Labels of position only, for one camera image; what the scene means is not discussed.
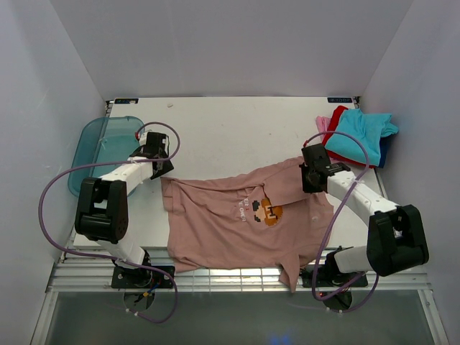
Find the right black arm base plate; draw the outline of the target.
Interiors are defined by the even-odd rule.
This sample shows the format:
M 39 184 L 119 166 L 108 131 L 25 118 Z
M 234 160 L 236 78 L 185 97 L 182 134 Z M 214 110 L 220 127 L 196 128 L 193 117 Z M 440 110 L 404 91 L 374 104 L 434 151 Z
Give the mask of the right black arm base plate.
M 311 288 L 313 284 L 313 265 L 308 265 L 300 271 L 300 278 L 302 279 L 302 286 L 304 288 Z M 324 265 L 318 266 L 316 276 L 317 288 L 339 288 L 345 285 L 352 278 L 357 276 L 357 273 L 330 273 Z M 367 276 L 363 275 L 358 280 L 351 284 L 352 288 L 365 288 L 368 286 Z

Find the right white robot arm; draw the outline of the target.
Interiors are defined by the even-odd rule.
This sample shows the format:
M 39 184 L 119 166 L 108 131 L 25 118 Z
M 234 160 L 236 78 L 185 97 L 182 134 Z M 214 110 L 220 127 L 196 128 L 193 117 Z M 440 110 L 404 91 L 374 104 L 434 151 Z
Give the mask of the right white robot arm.
M 367 243 L 339 247 L 304 276 L 312 286 L 342 286 L 368 271 L 386 277 L 424 265 L 429 251 L 420 211 L 383 198 L 342 162 L 332 163 L 322 144 L 302 149 L 303 191 L 324 192 L 341 201 L 367 225 Z

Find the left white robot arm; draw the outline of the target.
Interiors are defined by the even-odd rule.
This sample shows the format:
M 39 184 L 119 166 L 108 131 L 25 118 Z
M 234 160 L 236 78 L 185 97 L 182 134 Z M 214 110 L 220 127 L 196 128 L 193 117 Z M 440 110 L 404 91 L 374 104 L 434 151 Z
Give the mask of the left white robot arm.
M 76 232 L 107 250 L 119 271 L 116 276 L 136 288 L 150 286 L 154 272 L 149 267 L 148 253 L 129 233 L 128 196 L 144 181 L 172 171 L 168 158 L 169 136 L 146 132 L 127 163 L 99 178 L 83 179 L 80 187 Z

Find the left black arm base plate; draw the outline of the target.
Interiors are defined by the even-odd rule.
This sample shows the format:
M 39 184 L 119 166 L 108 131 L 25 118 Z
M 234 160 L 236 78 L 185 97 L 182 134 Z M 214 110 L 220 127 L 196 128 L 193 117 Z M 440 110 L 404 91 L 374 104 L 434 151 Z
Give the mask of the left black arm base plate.
M 140 268 L 125 268 L 115 266 L 111 287 L 114 289 L 147 289 L 157 287 L 169 289 L 173 287 L 172 280 L 165 274 Z

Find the dusty pink t shirt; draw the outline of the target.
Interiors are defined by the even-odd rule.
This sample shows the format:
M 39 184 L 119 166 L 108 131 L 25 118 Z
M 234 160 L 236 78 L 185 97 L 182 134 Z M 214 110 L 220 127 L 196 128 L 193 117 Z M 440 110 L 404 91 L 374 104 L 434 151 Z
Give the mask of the dusty pink t shirt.
M 280 282 L 295 292 L 334 213 L 325 193 L 303 192 L 302 161 L 214 180 L 162 178 L 176 271 L 280 267 Z

